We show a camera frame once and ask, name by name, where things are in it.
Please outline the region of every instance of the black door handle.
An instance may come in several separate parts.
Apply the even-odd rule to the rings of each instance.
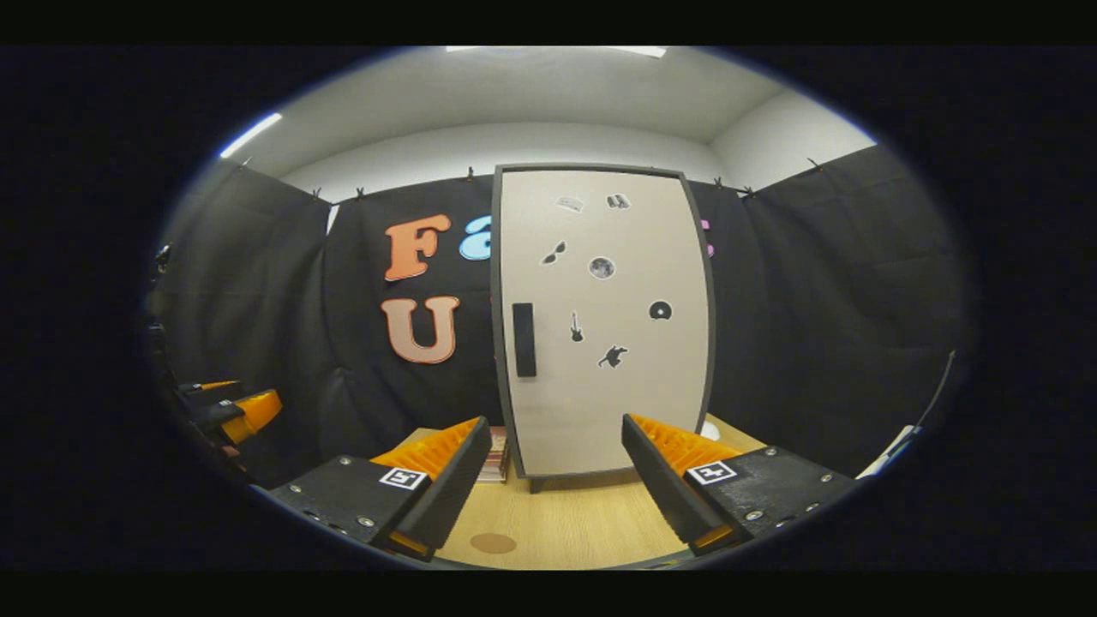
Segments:
[[[511,304],[514,317],[514,370],[518,377],[538,377],[533,344],[533,304]]]

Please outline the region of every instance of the black fabric backdrop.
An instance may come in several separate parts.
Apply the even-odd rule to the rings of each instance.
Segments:
[[[502,424],[489,260],[460,255],[465,225],[490,213],[491,176],[403,187],[329,204],[219,165],[169,227],[177,249],[157,294],[184,381],[276,388],[285,407],[241,448],[263,485],[339,453],[371,457],[416,427],[476,415]],[[921,416],[949,350],[961,354],[936,411],[962,381],[974,296],[960,245],[924,187],[871,147],[739,199],[690,182],[716,290],[710,413],[848,475]],[[385,229],[444,214],[425,273],[389,282]],[[399,358],[381,303],[453,295],[456,350],[438,364]]]

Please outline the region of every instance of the ceiling light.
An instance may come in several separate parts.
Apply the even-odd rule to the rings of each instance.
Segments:
[[[249,130],[244,135],[240,135],[240,137],[237,141],[233,142],[233,145],[230,145],[227,148],[225,148],[225,152],[220,153],[220,158],[228,158],[229,156],[233,155],[233,153],[235,153],[236,150],[238,150],[240,148],[240,146],[242,146],[244,144],[247,144],[249,141],[251,141],[252,137],[255,137],[260,132],[262,132],[265,128],[268,128],[271,124],[274,124],[275,122],[278,122],[280,120],[282,120],[282,114],[280,114],[280,113],[272,113],[271,115],[267,116],[265,120],[263,120],[259,124],[252,126],[251,130]]]
[[[483,45],[449,45],[445,47],[446,52],[463,52],[465,49],[479,49]],[[519,46],[508,47],[510,49],[516,49]],[[641,54],[643,56],[649,56],[653,58],[661,58],[664,54],[667,53],[664,47],[654,47],[651,45],[598,45],[604,49],[619,49],[621,52],[632,52],[633,54]]]
[[[620,49],[622,52],[632,52],[633,54],[641,54],[643,56],[651,56],[653,58],[661,58],[663,54],[667,51],[663,47],[653,47],[651,45],[603,45],[607,49]]]

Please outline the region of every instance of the guitar sticker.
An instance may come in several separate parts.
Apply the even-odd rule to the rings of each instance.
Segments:
[[[572,340],[576,343],[583,341],[583,328],[579,327],[578,317],[575,315],[575,311],[572,311]]]

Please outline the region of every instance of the white wall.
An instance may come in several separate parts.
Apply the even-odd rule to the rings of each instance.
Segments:
[[[875,145],[840,115],[791,90],[743,114],[711,146],[723,182],[754,190]]]
[[[281,180],[336,202],[365,193],[448,178],[472,166],[477,176],[513,162],[607,162],[682,171],[712,182],[726,176],[703,144],[627,128],[592,124],[480,124],[417,133],[377,142],[302,167]]]

